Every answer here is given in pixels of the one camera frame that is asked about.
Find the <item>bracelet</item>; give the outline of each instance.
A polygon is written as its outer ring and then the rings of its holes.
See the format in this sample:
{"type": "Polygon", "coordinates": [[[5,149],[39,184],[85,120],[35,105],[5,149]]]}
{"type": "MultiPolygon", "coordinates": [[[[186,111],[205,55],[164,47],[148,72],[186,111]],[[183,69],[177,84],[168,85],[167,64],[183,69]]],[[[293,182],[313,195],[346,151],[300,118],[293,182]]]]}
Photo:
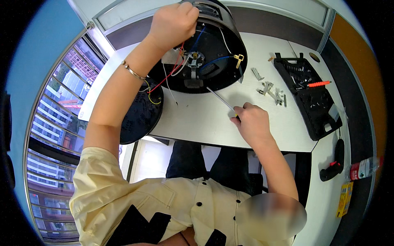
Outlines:
{"type": "Polygon", "coordinates": [[[125,69],[127,69],[134,77],[136,77],[139,80],[145,80],[146,77],[141,77],[140,75],[136,74],[133,70],[130,69],[130,67],[128,66],[128,64],[126,64],[125,69]]]}

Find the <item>orange screwdriver extension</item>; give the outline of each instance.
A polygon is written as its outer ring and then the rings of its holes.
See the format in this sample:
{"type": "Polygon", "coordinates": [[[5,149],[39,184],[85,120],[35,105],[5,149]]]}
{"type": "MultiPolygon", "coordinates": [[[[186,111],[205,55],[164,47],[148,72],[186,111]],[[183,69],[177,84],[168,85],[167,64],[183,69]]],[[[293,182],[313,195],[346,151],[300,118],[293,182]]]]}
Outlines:
{"type": "Polygon", "coordinates": [[[311,87],[317,87],[317,86],[322,86],[322,85],[328,85],[328,84],[330,84],[331,83],[331,81],[322,81],[322,82],[316,82],[316,83],[312,83],[312,84],[308,84],[308,87],[309,88],[311,88],[311,87]]]}

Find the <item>shirt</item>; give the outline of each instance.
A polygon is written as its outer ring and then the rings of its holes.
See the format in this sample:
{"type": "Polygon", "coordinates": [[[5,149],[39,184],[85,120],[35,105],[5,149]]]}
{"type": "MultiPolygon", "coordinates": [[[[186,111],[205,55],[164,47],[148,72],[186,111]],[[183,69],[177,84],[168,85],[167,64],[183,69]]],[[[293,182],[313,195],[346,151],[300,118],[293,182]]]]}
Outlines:
{"type": "Polygon", "coordinates": [[[160,242],[190,226],[199,246],[208,245],[214,231],[225,235],[226,246],[281,246],[292,242],[292,239],[258,241],[237,227],[235,213],[251,197],[247,193],[203,177],[152,178],[128,183],[116,157],[102,148],[83,149],[73,182],[75,192],[70,199],[70,211],[82,245],[106,245],[121,222],[128,223],[122,219],[131,207],[148,222],[157,212],[171,216],[160,242]]]}

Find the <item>white desk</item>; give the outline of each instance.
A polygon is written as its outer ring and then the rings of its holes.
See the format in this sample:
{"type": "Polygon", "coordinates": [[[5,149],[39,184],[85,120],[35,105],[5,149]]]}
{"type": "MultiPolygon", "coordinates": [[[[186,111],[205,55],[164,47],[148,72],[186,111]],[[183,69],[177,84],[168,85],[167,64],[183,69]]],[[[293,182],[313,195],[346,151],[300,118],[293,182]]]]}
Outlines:
{"type": "MultiPolygon", "coordinates": [[[[320,139],[318,143],[310,139],[290,91],[274,68],[273,63],[267,60],[275,52],[280,52],[282,57],[295,57],[293,47],[297,56],[300,52],[304,53],[304,57],[308,59],[323,81],[333,82],[326,88],[337,105],[343,122],[341,136],[345,141],[345,166],[347,166],[350,165],[350,138],[344,107],[335,81],[320,54],[312,49],[296,43],[291,43],[290,46],[286,40],[258,34],[241,33],[241,36],[248,52],[248,66],[243,82],[242,84],[236,82],[219,90],[218,94],[234,106],[242,106],[245,102],[251,102],[267,110],[270,130],[280,150],[312,152],[310,187],[306,205],[308,219],[304,229],[297,234],[293,245],[329,245],[340,222],[335,214],[341,185],[344,183],[344,172],[329,181],[322,182],[319,178],[319,171],[322,168],[327,168],[329,163],[333,161],[335,144],[338,139],[337,132],[320,139]],[[321,62],[313,61],[309,52],[316,54],[321,62]],[[287,108],[276,106],[270,96],[263,96],[256,92],[256,88],[262,88],[262,85],[250,70],[252,67],[256,67],[260,75],[265,77],[264,81],[270,81],[274,83],[274,87],[284,90],[287,96],[287,108]]],[[[118,50],[108,60],[86,96],[78,116],[79,119],[89,120],[101,89],[120,62],[136,45],[118,50]]],[[[249,148],[239,135],[237,128],[229,120],[229,115],[233,116],[232,113],[214,95],[173,92],[179,104],[177,107],[169,90],[166,88],[163,90],[165,96],[163,114],[151,135],[249,148]]]]}

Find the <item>black pants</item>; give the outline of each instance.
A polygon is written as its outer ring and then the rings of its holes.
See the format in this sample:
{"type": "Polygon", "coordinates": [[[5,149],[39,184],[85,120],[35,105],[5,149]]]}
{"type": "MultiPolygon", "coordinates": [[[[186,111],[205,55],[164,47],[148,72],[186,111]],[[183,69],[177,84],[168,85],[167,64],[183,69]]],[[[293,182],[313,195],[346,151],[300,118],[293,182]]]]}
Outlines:
{"type": "Polygon", "coordinates": [[[201,144],[176,141],[165,177],[212,178],[223,186],[252,195],[245,149],[222,147],[208,175],[201,144]]]}

